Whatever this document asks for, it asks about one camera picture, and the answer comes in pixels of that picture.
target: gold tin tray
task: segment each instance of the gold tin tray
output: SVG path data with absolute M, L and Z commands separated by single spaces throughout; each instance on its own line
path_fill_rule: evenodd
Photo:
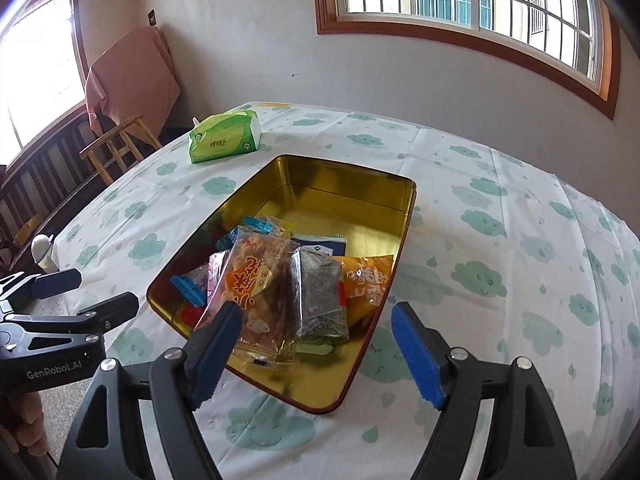
M 206 263 L 216 251 L 216 240 L 244 216 L 257 214 L 291 222 L 295 224 L 293 231 L 301 234 L 341 234 L 347 239 L 347 256 L 393 254 L 391 284 L 414 201 L 415 182 L 403 176 L 308 156 L 278 156 L 191 235 L 153 280 L 146 298 L 160 317 L 188 337 L 191 328 L 180 320 L 186 302 L 169 278 Z M 226 367 L 306 412 L 330 412 L 340 405 L 353 381 L 385 301 L 386 294 L 366 330 L 352 328 L 350 340 L 327 356 L 299 353 L 294 370 L 288 374 L 246 365 L 234 355 Z

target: orange snack packet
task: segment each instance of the orange snack packet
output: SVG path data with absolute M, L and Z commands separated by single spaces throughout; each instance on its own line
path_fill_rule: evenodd
M 388 256 L 334 256 L 342 263 L 347 325 L 353 326 L 375 312 L 382 302 L 394 263 Z

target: clear plastic wrapper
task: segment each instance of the clear plastic wrapper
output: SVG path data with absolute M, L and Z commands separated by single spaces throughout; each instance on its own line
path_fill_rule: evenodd
M 347 297 L 347 324 L 367 326 L 380 306 L 391 274 L 394 257 L 334 256 L 342 263 L 344 292 Z
M 207 304 L 211 302 L 213 293 L 216 291 L 218 282 L 222 277 L 222 271 L 229 257 L 230 250 L 213 253 L 209 257 L 209 275 L 207 277 Z
M 244 326 L 234 353 L 244 361 L 290 368 L 295 360 L 295 318 L 287 308 L 290 240 L 240 226 L 222 276 L 196 328 L 210 323 L 225 301 L 242 308 Z
M 347 341 L 349 327 L 340 262 L 311 248 L 299 247 L 289 259 L 289 274 L 297 338 L 314 343 Z
M 193 306 L 203 307 L 207 304 L 207 267 L 208 265 L 204 264 L 170 279 L 183 298 Z
M 289 224 L 275 216 L 245 216 L 239 226 L 234 227 L 220 240 L 216 242 L 216 249 L 226 251 L 233 247 L 238 238 L 239 228 L 245 231 L 253 231 L 263 235 L 273 235 L 283 238 L 289 238 L 289 232 L 293 229 L 294 224 Z

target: floor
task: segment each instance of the floor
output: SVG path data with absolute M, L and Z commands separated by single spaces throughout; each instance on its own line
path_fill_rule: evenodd
M 61 299 L 54 296 L 46 300 L 36 300 L 29 308 L 22 311 L 22 314 L 66 316 L 66 308 Z M 56 463 L 60 460 L 66 434 L 90 381 L 91 379 L 86 379 L 40 392 L 45 415 L 44 427 L 49 440 L 49 453 Z

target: cloud-patterned tablecloth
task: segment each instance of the cloud-patterned tablecloth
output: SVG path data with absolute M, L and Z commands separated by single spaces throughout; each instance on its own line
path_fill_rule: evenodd
M 418 197 L 390 297 L 342 406 L 313 416 L 224 372 L 196 412 L 225 479 L 409 478 L 437 419 L 390 333 L 396 300 L 452 346 L 483 360 L 533 359 L 558 410 L 578 478 L 596 480 L 640 415 L 640 242 L 601 203 L 505 153 L 370 114 L 250 103 L 260 149 L 191 164 L 183 136 L 93 200 L 58 236 L 54 259 L 82 271 L 70 313 L 130 290 L 135 320 L 108 334 L 124 364 L 184 341 L 146 289 L 235 189 L 281 153 L 410 177 Z M 151 412 L 143 410 L 145 424 Z M 463 478 L 476 477 L 490 420 L 484 402 Z M 150 432 L 158 478 L 170 478 Z

